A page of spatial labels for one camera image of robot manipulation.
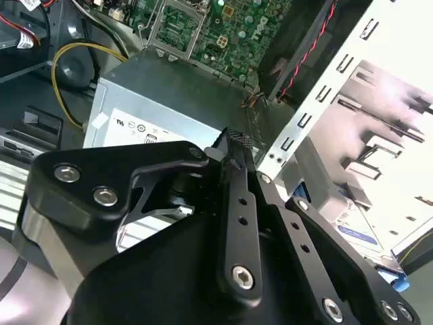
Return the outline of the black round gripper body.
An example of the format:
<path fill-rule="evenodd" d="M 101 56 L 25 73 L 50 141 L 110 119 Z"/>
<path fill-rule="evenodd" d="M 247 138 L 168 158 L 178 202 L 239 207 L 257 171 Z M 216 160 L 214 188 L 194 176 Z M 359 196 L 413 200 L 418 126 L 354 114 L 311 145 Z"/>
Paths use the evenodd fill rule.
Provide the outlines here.
<path fill-rule="evenodd" d="M 217 286 L 222 223 L 180 221 L 94 269 L 77 290 L 69 324 L 316 324 L 290 256 L 260 235 L 263 295 L 242 309 Z"/>

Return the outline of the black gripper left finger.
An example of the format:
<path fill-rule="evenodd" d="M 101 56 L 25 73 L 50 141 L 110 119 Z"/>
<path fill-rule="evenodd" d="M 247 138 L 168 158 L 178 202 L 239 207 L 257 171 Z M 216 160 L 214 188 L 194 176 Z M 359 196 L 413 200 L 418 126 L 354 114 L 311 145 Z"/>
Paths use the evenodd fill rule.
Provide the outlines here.
<path fill-rule="evenodd" d="M 40 155 L 19 226 L 74 296 L 86 282 L 142 291 L 204 285 L 236 301 L 261 296 L 253 143 L 224 129 L 205 150 L 187 141 Z"/>

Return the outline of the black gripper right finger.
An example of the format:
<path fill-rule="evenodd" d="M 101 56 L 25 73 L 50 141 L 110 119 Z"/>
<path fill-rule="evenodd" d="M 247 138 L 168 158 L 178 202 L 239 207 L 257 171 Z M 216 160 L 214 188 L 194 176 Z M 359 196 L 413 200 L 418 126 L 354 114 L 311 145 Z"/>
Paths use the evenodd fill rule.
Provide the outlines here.
<path fill-rule="evenodd" d="M 256 173 L 258 202 L 300 273 L 320 324 L 420 324 L 408 302 L 307 201 L 284 202 L 271 179 Z"/>

